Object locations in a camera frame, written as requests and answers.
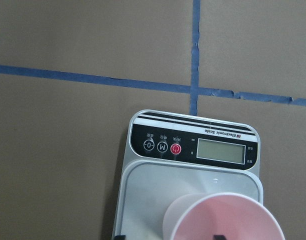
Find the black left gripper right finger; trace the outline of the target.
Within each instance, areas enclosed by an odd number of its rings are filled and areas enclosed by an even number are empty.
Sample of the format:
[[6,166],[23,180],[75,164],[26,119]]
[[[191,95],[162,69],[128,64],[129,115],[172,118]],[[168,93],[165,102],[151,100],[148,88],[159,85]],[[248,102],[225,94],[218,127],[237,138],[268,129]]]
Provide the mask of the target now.
[[226,237],[222,234],[213,235],[213,240],[226,240]]

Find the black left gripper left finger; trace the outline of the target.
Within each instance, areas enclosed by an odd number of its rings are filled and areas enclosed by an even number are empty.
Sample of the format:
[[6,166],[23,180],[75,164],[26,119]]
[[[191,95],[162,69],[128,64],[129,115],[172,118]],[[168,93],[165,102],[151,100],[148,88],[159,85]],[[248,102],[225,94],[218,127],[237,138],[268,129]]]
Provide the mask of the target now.
[[125,235],[117,235],[115,237],[115,240],[125,240],[126,239],[126,236]]

